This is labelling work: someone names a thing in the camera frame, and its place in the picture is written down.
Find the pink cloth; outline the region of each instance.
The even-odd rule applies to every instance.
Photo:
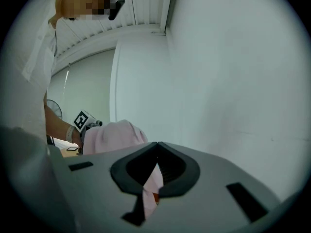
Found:
[[[142,130],[127,120],[111,122],[106,126],[93,127],[86,132],[83,154],[103,153],[121,150],[147,143],[147,137]],[[145,218],[147,219],[156,208],[153,193],[157,193],[163,186],[163,177],[158,164],[143,187],[143,203]]]

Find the ceiling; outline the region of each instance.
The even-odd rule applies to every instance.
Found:
[[[140,25],[157,25],[160,32],[165,31],[170,0],[125,0],[115,20],[109,19],[86,21],[61,19],[57,23],[57,57],[63,57],[79,49],[84,41],[122,32],[122,29]]]

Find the neck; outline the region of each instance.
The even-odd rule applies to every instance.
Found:
[[[49,19],[49,23],[51,23],[51,25],[53,26],[53,28],[56,29],[56,25],[57,25],[57,21],[62,18],[62,14],[63,14],[63,6],[62,6],[62,2],[63,0],[56,0],[55,1],[55,10],[56,10],[56,14],[54,16],[52,16]]]

